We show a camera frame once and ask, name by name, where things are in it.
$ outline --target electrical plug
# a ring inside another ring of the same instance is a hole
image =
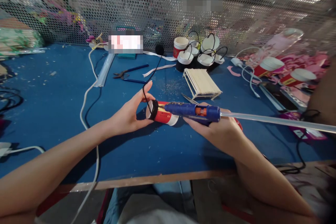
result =
[[[236,66],[243,67],[243,62],[238,58],[232,58],[231,62],[235,67]]]

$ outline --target pliers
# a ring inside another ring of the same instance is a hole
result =
[[[145,68],[145,67],[149,67],[148,64],[146,65],[142,65],[142,66],[137,66],[137,67],[134,67],[134,68],[130,68],[130,69],[127,69],[125,71],[122,71],[121,73],[115,73],[114,75],[117,75],[116,77],[113,77],[113,79],[118,79],[118,78],[121,78],[123,81],[130,81],[130,82],[136,82],[136,83],[141,83],[141,84],[146,84],[145,81],[142,81],[142,80],[133,80],[133,79],[125,79],[124,75],[126,75],[126,77],[129,76],[128,73],[126,72],[131,72],[131,71],[134,71],[134,70],[137,70],[137,69],[140,69],[140,68]]]

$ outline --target blue table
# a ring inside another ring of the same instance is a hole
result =
[[[49,46],[44,54],[25,55],[5,61],[13,70],[13,78],[3,86],[21,90],[24,103],[5,113],[12,121],[5,129],[1,142],[19,142],[18,148],[38,145],[48,150],[84,130],[79,119],[85,91],[95,81],[88,59],[88,47],[59,44]],[[99,73],[105,51],[92,53]],[[105,86],[93,88],[87,97],[84,114],[94,125],[112,116],[141,89],[138,83],[113,79],[114,72],[148,63],[149,67],[130,73],[132,79],[147,80],[142,74],[156,67],[159,58],[138,55],[136,60],[114,59]],[[161,60],[160,65],[171,64]],[[277,111],[264,94],[255,87],[256,98],[241,77],[232,76],[226,67],[230,60],[211,73],[223,93],[211,105],[233,112],[276,116]],[[181,92],[190,95],[182,73],[175,68],[157,71],[151,94],[162,101],[181,101]],[[144,118],[146,104],[141,104],[138,116]],[[244,133],[273,164],[299,162],[295,151],[296,138],[286,126],[240,120]],[[305,161],[336,159],[336,144],[332,140],[302,144]],[[99,146],[101,156],[98,181],[111,181],[144,176],[234,169],[234,161],[193,131],[182,119],[174,127],[153,123],[137,132],[117,136]],[[0,177],[39,155],[31,150],[0,165]],[[64,179],[62,184],[91,182],[95,173],[96,153],[87,155]]]

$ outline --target hot glue gun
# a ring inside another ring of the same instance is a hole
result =
[[[206,126],[209,126],[212,122],[217,123],[221,119],[221,109],[216,106],[171,102],[166,105],[160,105],[160,107],[174,115],[190,118]],[[240,122],[236,118],[235,120],[241,130],[243,130]]]

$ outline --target table edge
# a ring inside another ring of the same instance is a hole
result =
[[[320,165],[331,165],[335,164],[336,160],[324,160],[324,161],[311,161],[306,162],[307,167],[314,167]],[[288,163],[287,165],[299,166],[301,163]],[[194,171],[189,173],[174,173],[167,175],[154,175],[154,176],[144,176],[144,177],[134,177],[134,178],[124,178],[119,180],[107,180],[99,181],[96,183],[95,190],[105,190],[109,188],[116,187],[126,187],[126,186],[139,186],[145,184],[155,184],[172,182],[178,180],[197,180],[197,179],[209,179],[212,177],[223,177],[228,175],[236,174],[235,169],[228,170],[208,170],[208,171]],[[79,191],[88,191],[91,187],[92,182],[89,183],[79,183],[79,184],[61,184],[57,187],[55,192],[57,193],[72,193]]]

